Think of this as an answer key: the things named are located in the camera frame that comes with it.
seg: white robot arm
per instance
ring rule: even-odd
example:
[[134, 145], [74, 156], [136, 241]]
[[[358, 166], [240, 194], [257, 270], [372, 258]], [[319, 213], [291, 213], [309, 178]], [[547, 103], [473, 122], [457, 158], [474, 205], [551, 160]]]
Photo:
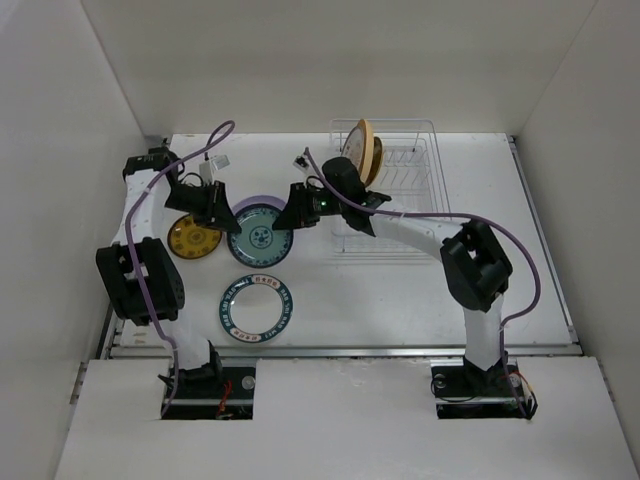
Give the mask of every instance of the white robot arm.
[[[385, 203], [384, 209], [408, 213], [406, 207], [393, 201]], [[440, 262], [442, 262], [440, 250], [445, 240], [454, 238], [462, 230], [460, 223], [429, 218], [373, 215], [370, 222], [376, 237], [409, 245]], [[503, 300], [503, 295], [498, 294], [491, 308], [486, 312], [462, 307], [467, 333], [465, 358], [485, 371], [500, 361], [500, 322]]]
[[[96, 263], [114, 311], [119, 318], [130, 319], [136, 325], [148, 325], [151, 318], [127, 248], [126, 217], [158, 171], [176, 160], [175, 154], [164, 146], [127, 160], [123, 171], [127, 197], [120, 228], [111, 245], [96, 252]], [[166, 208], [191, 214], [196, 224], [204, 228], [238, 231], [240, 227], [228, 206], [225, 186], [212, 179], [202, 186], [180, 183], [177, 171], [172, 170], [146, 193], [145, 201], [134, 212], [131, 234], [162, 331], [175, 341], [180, 370], [185, 375], [202, 374], [207, 369], [214, 373], [211, 364], [217, 362], [209, 341], [195, 330], [184, 313], [176, 321], [185, 302], [184, 285], [160, 238]]]
[[[304, 163], [305, 157], [295, 162], [302, 168]], [[503, 295], [513, 268], [489, 225], [479, 219], [465, 223], [435, 220], [417, 212], [412, 217], [414, 212], [391, 197], [367, 191], [345, 157], [327, 161], [322, 173], [324, 188], [291, 185], [289, 200], [274, 229], [313, 227], [323, 216], [341, 215], [356, 231], [398, 241], [439, 260], [449, 292], [463, 309], [467, 342], [462, 366], [432, 366], [437, 380], [432, 388], [445, 393], [434, 392], [442, 402], [438, 415], [467, 418], [473, 399], [474, 415], [530, 418], [535, 410], [525, 411], [522, 390], [515, 392], [505, 374], [515, 368], [507, 365], [501, 342]]]

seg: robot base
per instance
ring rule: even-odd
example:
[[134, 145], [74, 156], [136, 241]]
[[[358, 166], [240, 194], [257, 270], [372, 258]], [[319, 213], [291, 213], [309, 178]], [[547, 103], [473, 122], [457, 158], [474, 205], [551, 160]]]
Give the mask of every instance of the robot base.
[[[518, 371], [516, 364], [509, 364], [508, 368], [509, 373]], [[431, 375], [439, 419], [531, 418], [535, 413], [530, 392], [518, 381], [514, 386], [527, 412], [527, 417], [522, 416], [507, 384], [514, 377], [505, 379], [501, 363], [488, 372], [478, 372], [466, 361], [434, 360]]]
[[[253, 394], [256, 367], [253, 365], [225, 364], [223, 374], [179, 385], [176, 396], [163, 420], [250, 420], [253, 418]], [[219, 412], [225, 396], [225, 385], [231, 383], [231, 393], [225, 399], [224, 412]], [[166, 404], [171, 388], [165, 389], [162, 407]]]

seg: yellow plate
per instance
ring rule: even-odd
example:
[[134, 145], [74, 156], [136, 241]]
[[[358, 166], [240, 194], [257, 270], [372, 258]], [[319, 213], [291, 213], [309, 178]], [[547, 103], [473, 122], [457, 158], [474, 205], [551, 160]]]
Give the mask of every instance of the yellow plate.
[[382, 140], [378, 137], [373, 137], [373, 159], [371, 161], [371, 171], [369, 172], [369, 177], [367, 177], [367, 181], [364, 182], [364, 186], [370, 186], [380, 173], [380, 169], [382, 168], [382, 159], [384, 158], [384, 149], [382, 147]]
[[349, 133], [342, 147], [342, 155], [351, 160], [365, 183], [371, 173], [373, 163], [373, 128], [364, 118]]
[[195, 224], [191, 215], [179, 218], [171, 226], [167, 236], [169, 250], [185, 260], [202, 258], [213, 252], [220, 244], [222, 233]]

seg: wire dish rack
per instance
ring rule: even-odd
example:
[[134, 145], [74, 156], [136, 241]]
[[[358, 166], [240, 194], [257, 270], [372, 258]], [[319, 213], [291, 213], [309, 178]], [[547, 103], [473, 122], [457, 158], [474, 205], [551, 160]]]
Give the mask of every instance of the wire dish rack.
[[[375, 136], [382, 141], [384, 156], [380, 173], [371, 190], [386, 193], [420, 212], [449, 213], [449, 197], [440, 161], [435, 127], [427, 119], [368, 119]], [[331, 121], [331, 148], [342, 151], [358, 119]], [[356, 232], [341, 217], [334, 217], [333, 247], [341, 258], [426, 257], [399, 242]]]

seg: white wall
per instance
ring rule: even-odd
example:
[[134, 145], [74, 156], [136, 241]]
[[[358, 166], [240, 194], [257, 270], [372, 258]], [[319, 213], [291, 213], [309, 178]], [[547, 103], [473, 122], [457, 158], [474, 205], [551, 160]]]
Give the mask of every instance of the white wall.
[[595, 0], [83, 0], [147, 134], [520, 131]]
[[585, 351], [640, 463], [640, 3], [600, 0], [518, 140]]
[[95, 249], [144, 143], [79, 0], [0, 14], [0, 477], [32, 480], [53, 474], [107, 305]]
[[520, 360], [532, 423], [438, 420], [427, 362], [261, 360], [252, 421], [186, 427], [168, 360], [96, 360], [57, 480], [638, 480], [595, 359]]

